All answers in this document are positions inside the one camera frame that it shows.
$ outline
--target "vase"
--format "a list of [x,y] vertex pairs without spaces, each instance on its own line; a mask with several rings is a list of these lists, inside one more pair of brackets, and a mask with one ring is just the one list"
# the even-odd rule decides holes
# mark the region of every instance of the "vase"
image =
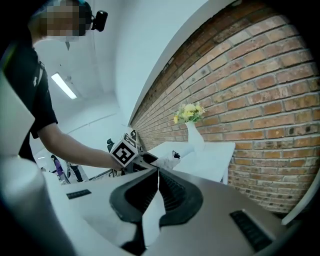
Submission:
[[186,122],[188,128],[188,143],[193,146],[195,152],[203,151],[205,148],[205,141],[198,132],[194,122]]

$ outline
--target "white ceiling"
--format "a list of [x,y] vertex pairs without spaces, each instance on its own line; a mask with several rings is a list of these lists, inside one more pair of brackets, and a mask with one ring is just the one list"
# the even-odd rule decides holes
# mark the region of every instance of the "white ceiling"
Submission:
[[[86,36],[71,42],[69,50],[64,42],[57,40],[42,41],[35,46],[48,73],[52,106],[56,112],[114,90],[116,41],[124,1],[86,1],[93,15],[99,10],[108,13],[103,32],[90,30]],[[76,94],[76,99],[70,99],[52,80],[51,76],[56,72]]]

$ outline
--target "black camera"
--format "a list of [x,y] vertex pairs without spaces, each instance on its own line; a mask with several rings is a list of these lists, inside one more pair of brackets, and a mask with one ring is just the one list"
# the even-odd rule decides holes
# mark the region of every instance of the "black camera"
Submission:
[[91,30],[98,30],[99,32],[104,31],[108,13],[104,10],[99,10],[96,16],[93,16],[92,28]]

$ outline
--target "neck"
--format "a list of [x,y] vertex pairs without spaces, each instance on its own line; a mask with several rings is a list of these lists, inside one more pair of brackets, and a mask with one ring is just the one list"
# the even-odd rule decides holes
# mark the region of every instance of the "neck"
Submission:
[[43,33],[41,29],[41,15],[35,16],[29,23],[28,28],[31,33],[32,45],[34,46],[36,43],[45,39],[46,35]]

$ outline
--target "fluorescent light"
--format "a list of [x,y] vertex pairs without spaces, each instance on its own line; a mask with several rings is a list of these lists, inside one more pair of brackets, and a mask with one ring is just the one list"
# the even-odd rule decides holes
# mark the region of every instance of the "fluorescent light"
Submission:
[[53,81],[68,95],[72,100],[75,99],[77,96],[73,93],[73,91],[68,87],[65,81],[62,80],[61,76],[58,73],[55,73],[51,76]]

